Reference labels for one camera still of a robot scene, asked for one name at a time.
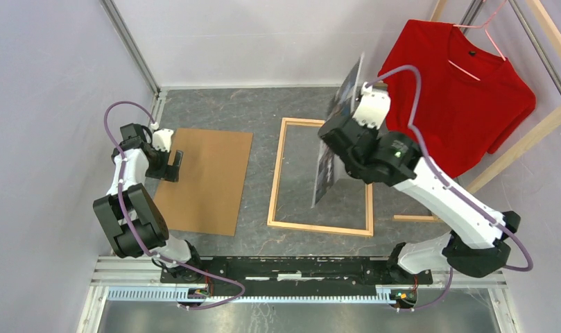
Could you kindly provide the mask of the photo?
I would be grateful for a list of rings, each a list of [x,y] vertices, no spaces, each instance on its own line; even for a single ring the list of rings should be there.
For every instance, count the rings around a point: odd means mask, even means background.
[[[361,54],[332,96],[325,113],[325,122],[319,128],[320,150],[316,163],[312,207],[322,200],[343,172],[344,167],[339,154],[347,148],[345,124],[351,117],[359,94],[359,77],[363,59],[364,55]]]

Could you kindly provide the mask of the brown backing board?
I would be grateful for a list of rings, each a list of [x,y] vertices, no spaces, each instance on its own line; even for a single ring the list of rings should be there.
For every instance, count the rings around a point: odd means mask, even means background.
[[[161,181],[154,197],[170,231],[234,236],[252,139],[247,132],[176,130],[179,180]]]

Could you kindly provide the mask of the wooden picture frame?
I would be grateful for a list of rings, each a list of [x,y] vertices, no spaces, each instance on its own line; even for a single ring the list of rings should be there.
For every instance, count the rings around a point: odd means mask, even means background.
[[[275,169],[273,174],[273,183],[270,194],[270,203],[268,206],[268,217],[266,225],[273,228],[284,228],[289,230],[299,230],[307,232],[320,232],[329,234],[341,234],[357,237],[373,237],[374,236],[374,207],[373,207],[373,186],[365,186],[365,228],[351,229],[341,227],[330,227],[325,225],[312,225],[305,223],[291,223],[284,221],[276,221],[277,200],[279,195],[279,182],[282,172],[284,159],[284,145],[286,143],[286,131],[289,126],[320,128],[324,123],[319,119],[302,119],[283,117],[277,146],[277,154],[275,160]]]

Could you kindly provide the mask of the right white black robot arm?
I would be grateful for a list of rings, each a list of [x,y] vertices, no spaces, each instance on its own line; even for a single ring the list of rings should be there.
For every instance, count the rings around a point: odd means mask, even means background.
[[[441,171],[411,137],[396,131],[379,135],[342,115],[323,124],[318,136],[349,176],[410,196],[450,227],[435,239],[396,245],[386,265],[393,282],[404,283],[431,269],[453,268],[482,278],[506,267],[511,249],[505,240],[517,231],[519,215],[487,208]]]

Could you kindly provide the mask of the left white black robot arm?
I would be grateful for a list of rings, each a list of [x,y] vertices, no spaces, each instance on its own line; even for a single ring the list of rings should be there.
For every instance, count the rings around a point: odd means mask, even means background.
[[[197,250],[169,234],[166,221],[144,183],[147,178],[176,183],[183,152],[172,151],[173,130],[156,123],[138,123],[120,129],[122,140],[111,158],[115,166],[106,195],[93,210],[115,255],[138,258],[150,255],[154,265],[172,278],[197,282],[204,264]]]

